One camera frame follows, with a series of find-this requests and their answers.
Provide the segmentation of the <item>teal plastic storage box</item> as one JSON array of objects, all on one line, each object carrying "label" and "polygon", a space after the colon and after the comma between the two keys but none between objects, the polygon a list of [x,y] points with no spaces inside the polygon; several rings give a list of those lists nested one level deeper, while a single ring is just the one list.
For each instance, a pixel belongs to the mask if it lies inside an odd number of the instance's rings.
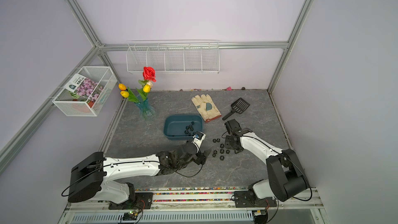
[{"label": "teal plastic storage box", "polygon": [[200,115],[196,114],[179,114],[170,115],[166,118],[164,123],[163,133],[167,139],[171,141],[182,141],[192,139],[193,136],[187,136],[184,134],[186,126],[192,121],[195,122],[194,131],[202,132],[204,128],[204,120]]}]

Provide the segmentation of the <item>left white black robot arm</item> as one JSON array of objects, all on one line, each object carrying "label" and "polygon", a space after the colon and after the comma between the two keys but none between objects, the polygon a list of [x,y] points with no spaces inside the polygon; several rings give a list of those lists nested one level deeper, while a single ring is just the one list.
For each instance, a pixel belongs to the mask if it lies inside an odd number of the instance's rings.
[{"label": "left white black robot arm", "polygon": [[176,150],[124,159],[94,152],[72,168],[70,185],[61,195],[69,203],[110,201],[122,204],[135,201],[134,185],[119,183],[120,179],[177,174],[192,162],[202,167],[210,150],[202,151],[200,145],[200,141],[191,141]]}]

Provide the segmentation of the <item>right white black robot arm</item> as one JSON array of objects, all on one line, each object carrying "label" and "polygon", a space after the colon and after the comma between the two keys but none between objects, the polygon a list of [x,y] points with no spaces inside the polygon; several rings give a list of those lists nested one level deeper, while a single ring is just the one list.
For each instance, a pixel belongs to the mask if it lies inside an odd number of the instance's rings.
[{"label": "right white black robot arm", "polygon": [[249,192],[256,200],[276,197],[285,202],[311,189],[294,150],[283,150],[269,144],[251,129],[241,128],[235,119],[225,122],[224,125],[227,130],[224,145],[227,149],[236,152],[247,150],[266,165],[267,180],[260,180],[249,186]]}]

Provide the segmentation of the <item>black hex nut in box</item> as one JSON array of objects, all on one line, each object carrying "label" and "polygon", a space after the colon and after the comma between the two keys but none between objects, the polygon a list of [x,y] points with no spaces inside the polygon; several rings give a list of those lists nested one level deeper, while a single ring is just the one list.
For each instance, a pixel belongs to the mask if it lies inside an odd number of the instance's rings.
[{"label": "black hex nut in box", "polygon": [[184,134],[187,135],[187,136],[192,136],[192,135],[194,135],[194,134],[195,134],[194,125],[195,125],[195,122],[194,122],[194,121],[192,121],[189,125],[187,125],[187,126],[186,126],[186,129],[185,129],[185,131],[184,131]]}]

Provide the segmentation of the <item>black slotted plastic scoop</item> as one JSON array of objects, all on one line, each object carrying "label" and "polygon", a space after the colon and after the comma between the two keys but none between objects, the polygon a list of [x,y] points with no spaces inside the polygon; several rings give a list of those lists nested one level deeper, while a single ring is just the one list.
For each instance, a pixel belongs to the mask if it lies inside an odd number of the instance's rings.
[{"label": "black slotted plastic scoop", "polygon": [[242,114],[244,111],[246,111],[248,109],[249,106],[250,106],[250,104],[246,100],[244,100],[242,97],[240,97],[239,99],[237,99],[235,102],[233,102],[231,104],[231,111],[227,115],[225,115],[222,118],[222,120],[228,119],[235,113]]}]

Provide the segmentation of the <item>beige work glove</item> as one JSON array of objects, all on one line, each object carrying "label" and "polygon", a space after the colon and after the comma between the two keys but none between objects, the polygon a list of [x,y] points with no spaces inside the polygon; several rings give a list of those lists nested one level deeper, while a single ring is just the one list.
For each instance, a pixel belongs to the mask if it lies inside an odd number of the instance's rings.
[{"label": "beige work glove", "polygon": [[191,98],[205,122],[210,122],[222,116],[209,94],[196,95]]}]

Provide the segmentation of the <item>teal glass flower vase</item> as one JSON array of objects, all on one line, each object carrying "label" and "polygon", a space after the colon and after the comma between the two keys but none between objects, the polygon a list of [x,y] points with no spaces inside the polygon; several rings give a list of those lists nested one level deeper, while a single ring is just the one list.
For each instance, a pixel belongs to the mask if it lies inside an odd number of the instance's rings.
[{"label": "teal glass flower vase", "polygon": [[143,102],[135,103],[135,105],[139,108],[140,118],[149,121],[153,120],[156,117],[155,109],[149,104],[149,100],[146,99]]}]

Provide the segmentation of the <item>yellow tulip right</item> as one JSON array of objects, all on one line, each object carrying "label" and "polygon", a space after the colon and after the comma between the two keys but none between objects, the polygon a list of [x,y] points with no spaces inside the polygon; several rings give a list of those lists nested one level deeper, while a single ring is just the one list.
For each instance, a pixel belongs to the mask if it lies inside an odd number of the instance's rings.
[{"label": "yellow tulip right", "polygon": [[143,92],[144,93],[149,93],[151,91],[151,86],[149,85],[149,84],[146,84],[144,87],[143,87]]}]

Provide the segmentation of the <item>yellow tulip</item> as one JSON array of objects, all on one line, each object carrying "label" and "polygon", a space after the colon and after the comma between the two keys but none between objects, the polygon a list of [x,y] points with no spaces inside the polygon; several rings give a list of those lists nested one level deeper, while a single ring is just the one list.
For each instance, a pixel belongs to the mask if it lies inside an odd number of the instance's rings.
[{"label": "yellow tulip", "polygon": [[121,91],[120,94],[122,95],[122,97],[124,98],[128,98],[130,96],[130,94],[127,91]]},{"label": "yellow tulip", "polygon": [[149,93],[151,91],[151,86],[149,85],[149,84],[146,84],[144,87],[143,87],[143,92],[144,93]]},{"label": "yellow tulip", "polygon": [[119,84],[118,87],[119,87],[119,89],[120,89],[121,91],[127,90],[127,87],[126,87],[124,84]]}]

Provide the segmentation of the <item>yellow tulip lower left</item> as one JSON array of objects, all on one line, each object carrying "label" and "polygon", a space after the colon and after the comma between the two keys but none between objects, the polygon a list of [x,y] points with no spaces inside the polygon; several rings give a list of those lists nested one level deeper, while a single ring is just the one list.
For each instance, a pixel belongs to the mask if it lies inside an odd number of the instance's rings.
[{"label": "yellow tulip lower left", "polygon": [[122,95],[122,97],[124,98],[128,98],[130,96],[130,94],[127,91],[121,91],[120,94]]}]

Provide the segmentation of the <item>yellow tulip upper left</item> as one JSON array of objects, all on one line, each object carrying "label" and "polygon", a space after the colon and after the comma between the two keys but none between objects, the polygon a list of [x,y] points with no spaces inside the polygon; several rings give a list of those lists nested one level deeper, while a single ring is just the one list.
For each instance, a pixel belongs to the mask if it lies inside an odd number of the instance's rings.
[{"label": "yellow tulip upper left", "polygon": [[124,84],[119,84],[118,87],[119,87],[119,89],[120,89],[121,91],[127,90],[127,87],[126,87]]}]

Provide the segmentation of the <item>red artificial rose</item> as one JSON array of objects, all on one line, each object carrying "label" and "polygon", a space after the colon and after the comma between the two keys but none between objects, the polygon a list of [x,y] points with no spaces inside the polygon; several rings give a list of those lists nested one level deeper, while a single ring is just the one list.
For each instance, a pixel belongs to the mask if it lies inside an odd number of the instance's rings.
[{"label": "red artificial rose", "polygon": [[155,75],[155,69],[152,67],[144,67],[143,68],[143,78],[144,80],[147,81],[152,81],[156,82],[156,75]]}]

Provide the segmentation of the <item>purple flower seed packet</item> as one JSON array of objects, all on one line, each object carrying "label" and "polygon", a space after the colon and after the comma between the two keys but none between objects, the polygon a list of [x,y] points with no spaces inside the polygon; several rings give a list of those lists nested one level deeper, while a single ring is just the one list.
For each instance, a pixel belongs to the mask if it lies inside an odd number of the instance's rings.
[{"label": "purple flower seed packet", "polygon": [[96,102],[104,86],[81,74],[75,74],[63,87],[73,99]]}]

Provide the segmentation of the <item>aluminium front rail frame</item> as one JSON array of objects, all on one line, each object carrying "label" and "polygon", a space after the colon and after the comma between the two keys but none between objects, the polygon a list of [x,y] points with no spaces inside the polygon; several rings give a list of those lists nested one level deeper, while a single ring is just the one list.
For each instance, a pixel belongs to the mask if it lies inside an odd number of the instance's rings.
[{"label": "aluminium front rail frame", "polygon": [[109,210],[110,202],[69,203],[60,224],[329,224],[316,189],[276,207],[236,208],[231,197],[246,187],[139,188],[152,192],[150,209]]}]

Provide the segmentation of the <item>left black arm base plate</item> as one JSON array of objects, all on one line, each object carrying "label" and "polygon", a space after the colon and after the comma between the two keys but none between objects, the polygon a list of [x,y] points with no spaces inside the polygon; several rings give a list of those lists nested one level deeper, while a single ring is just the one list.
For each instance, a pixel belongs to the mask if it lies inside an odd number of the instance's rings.
[{"label": "left black arm base plate", "polygon": [[121,204],[111,202],[109,210],[125,210],[125,209],[150,209],[153,200],[152,192],[136,193],[133,200],[127,200]]}]

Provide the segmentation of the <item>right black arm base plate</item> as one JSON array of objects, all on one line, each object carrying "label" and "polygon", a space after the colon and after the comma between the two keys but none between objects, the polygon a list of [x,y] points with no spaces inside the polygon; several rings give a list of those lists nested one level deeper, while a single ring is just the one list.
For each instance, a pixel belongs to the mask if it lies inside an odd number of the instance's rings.
[{"label": "right black arm base plate", "polygon": [[251,191],[235,191],[231,197],[231,200],[235,203],[236,208],[250,208],[250,207],[263,207],[270,208],[276,207],[277,201],[272,197],[266,197],[259,199]]}]

